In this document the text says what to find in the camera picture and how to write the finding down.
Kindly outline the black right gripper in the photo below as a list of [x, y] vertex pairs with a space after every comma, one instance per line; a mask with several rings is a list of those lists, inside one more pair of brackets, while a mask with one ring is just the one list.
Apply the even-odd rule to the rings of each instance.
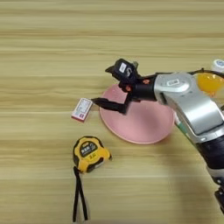
[[[115, 66], [110, 66], [105, 70], [106, 73], [113, 74]], [[120, 82], [118, 87], [127, 94], [124, 103], [109, 101], [107, 98], [94, 98], [92, 102], [100, 108], [106, 110], [117, 111], [121, 114], [126, 114], [131, 102], [151, 101], [155, 102], [156, 96], [154, 86], [157, 75], [139, 77], [134, 84], [125, 84]]]

